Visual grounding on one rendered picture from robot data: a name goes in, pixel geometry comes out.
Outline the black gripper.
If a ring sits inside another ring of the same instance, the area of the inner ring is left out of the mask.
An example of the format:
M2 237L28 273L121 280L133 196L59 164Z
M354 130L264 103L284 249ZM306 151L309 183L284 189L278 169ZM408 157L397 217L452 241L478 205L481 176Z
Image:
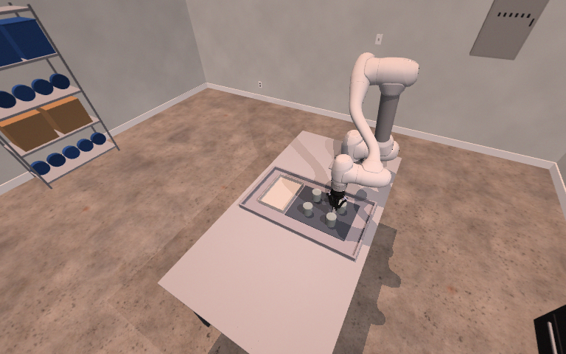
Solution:
M345 197L344 193L345 193L345 190L343 192L337 192L337 191L334 191L333 189L326 193L327 196L328 196L328 199L329 199L329 204L330 204L330 206L332 206L332 212L333 213L336 213L337 209L340 209L341 206L343 205L343 203L347 202L348 198ZM332 200L332 197L333 197L333 200ZM339 204L339 200L342 199L342 198L343 198L343 200ZM337 201L336 201L336 199L337 199Z

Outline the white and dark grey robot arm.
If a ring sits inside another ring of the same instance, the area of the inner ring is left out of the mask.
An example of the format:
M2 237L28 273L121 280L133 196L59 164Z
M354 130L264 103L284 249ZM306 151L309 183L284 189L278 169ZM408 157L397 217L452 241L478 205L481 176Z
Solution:
M388 186L391 173L381 161L394 160L398 155L399 145L391 135L396 108L400 94L417 81L418 71L419 64L411 59L376 58L368 52L359 56L349 87L349 112L357 130L346 133L341 154L335 155L331 171L334 191L343 192L348 183ZM379 86L381 92L374 134L362 112L365 95L373 85Z

